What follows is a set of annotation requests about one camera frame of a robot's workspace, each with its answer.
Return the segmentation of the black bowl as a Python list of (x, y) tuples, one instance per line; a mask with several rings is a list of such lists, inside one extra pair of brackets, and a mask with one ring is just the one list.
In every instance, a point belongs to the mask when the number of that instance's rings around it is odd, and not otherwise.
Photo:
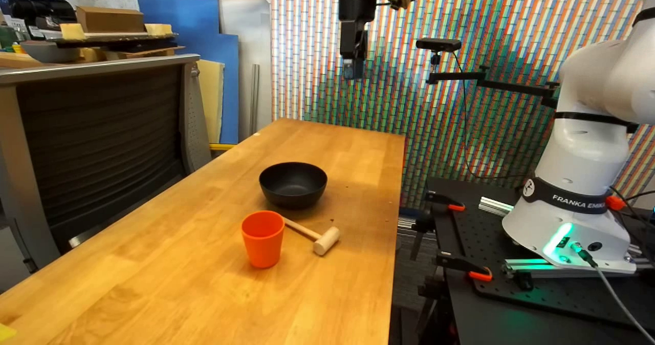
[(316, 205), (328, 183), (325, 171), (304, 162), (283, 162), (259, 175), (265, 199), (279, 209), (302, 210)]

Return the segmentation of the orange plastic cup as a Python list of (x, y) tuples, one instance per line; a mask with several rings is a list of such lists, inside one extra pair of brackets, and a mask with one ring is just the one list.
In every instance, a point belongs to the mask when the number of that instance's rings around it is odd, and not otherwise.
[(266, 269), (280, 261), (285, 226), (283, 216), (272, 210), (259, 210), (243, 219), (241, 233), (252, 266)]

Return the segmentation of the grey bowl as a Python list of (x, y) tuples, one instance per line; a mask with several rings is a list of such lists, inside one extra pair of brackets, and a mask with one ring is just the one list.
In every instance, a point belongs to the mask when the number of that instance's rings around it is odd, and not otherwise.
[(78, 48), (59, 48), (50, 41), (22, 41), (20, 47), (31, 58), (42, 63), (73, 63), (82, 59)]

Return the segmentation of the white board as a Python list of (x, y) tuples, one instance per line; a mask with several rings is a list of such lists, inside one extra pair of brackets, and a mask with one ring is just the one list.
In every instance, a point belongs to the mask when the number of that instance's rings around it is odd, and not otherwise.
[(271, 4), (218, 0), (220, 32), (238, 37), (239, 122), (243, 141), (272, 122)]

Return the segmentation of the blue board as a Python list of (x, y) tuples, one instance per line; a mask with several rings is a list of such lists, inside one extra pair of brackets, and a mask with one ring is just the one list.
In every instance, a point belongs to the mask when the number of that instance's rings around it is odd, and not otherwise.
[[(169, 24), (178, 34), (183, 53), (224, 63), (222, 124), (219, 143), (239, 142), (239, 49), (236, 35), (219, 33), (218, 0), (128, 0), (138, 4), (146, 23)], [(81, 5), (82, 0), (68, 0)], [(92, 5), (118, 7), (118, 0), (95, 0)]]

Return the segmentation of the yellow foam sheet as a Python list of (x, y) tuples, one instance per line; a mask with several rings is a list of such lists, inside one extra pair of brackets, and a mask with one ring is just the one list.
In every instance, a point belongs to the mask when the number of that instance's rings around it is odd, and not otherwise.
[(225, 65), (201, 59), (197, 67), (208, 139), (210, 143), (220, 143)]

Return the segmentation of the black and orange clamp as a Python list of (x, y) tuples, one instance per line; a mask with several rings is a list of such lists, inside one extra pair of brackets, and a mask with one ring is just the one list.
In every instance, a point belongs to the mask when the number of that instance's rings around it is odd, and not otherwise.
[(493, 273), (489, 268), (452, 252), (438, 252), (435, 256), (435, 265), (465, 272), (470, 279), (475, 281), (491, 282), (493, 280)]
[(452, 210), (454, 212), (463, 212), (466, 210), (466, 205), (464, 203), (430, 189), (425, 191), (424, 201), (444, 205), (448, 210)]

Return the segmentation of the small wooden mallet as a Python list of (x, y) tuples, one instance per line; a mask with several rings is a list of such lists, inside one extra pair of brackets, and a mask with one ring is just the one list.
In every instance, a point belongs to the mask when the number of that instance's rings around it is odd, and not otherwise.
[(290, 219), (283, 218), (283, 221), (288, 228), (291, 228), (293, 231), (297, 231), (297, 233), (312, 240), (313, 252), (318, 256), (326, 255), (341, 237), (341, 231), (334, 226), (328, 228), (325, 233), (317, 233), (297, 222), (290, 221)]

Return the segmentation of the brown cardboard box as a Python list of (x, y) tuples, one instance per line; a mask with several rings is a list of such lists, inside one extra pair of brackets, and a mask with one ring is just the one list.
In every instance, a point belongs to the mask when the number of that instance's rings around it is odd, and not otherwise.
[(77, 22), (87, 33), (141, 33), (145, 32), (140, 11), (77, 5)]

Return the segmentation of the grey cabinet with roller shutter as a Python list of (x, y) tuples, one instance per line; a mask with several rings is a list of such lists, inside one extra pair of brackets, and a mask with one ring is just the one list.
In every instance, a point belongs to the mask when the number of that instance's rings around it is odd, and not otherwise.
[(30, 274), (211, 161), (199, 62), (0, 70), (0, 206)]

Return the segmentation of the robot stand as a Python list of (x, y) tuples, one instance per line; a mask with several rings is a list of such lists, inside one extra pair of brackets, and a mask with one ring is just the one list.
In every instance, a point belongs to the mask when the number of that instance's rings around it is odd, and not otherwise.
[(501, 217), (478, 209), (482, 197), (515, 204), (514, 189), (458, 180), (429, 179), (433, 191), (463, 203), (463, 212), (432, 208), (442, 251), (460, 254), (493, 271), (491, 282), (445, 270), (451, 317), (460, 345), (648, 345), (625, 317), (599, 275), (584, 278), (535, 277), (521, 289), (504, 275), (505, 260), (532, 258), (501, 228)]

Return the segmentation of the black bag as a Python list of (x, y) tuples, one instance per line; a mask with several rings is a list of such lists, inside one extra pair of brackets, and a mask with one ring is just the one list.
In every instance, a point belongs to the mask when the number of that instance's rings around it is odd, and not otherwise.
[(45, 30), (77, 23), (76, 11), (66, 0), (0, 0), (0, 12), (7, 23)]

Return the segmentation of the short aluminium rail piece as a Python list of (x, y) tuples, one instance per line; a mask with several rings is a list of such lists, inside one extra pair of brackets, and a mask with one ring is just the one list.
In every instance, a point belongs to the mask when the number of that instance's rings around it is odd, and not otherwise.
[(503, 203), (501, 201), (497, 200), (492, 200), (487, 197), (481, 197), (479, 204), (478, 204), (478, 209), (483, 210), (485, 212), (494, 214), (499, 217), (505, 217), (507, 216), (512, 210), (514, 209), (513, 205)]

